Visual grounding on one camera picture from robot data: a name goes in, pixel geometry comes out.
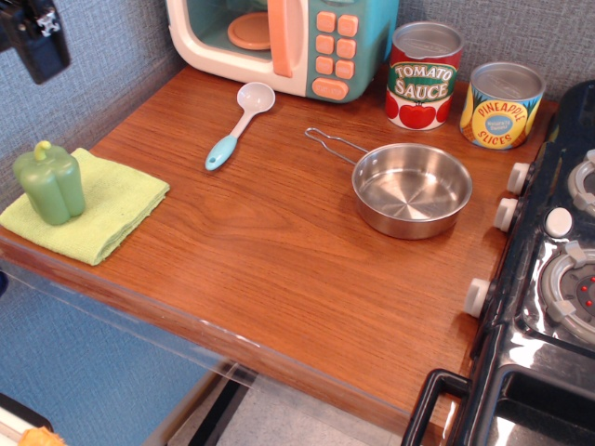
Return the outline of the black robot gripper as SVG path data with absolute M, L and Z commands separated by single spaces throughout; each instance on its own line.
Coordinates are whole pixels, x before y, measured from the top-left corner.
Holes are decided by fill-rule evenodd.
M 1 0 L 0 51 L 14 49 L 41 85 L 71 62 L 61 17 L 50 0 Z

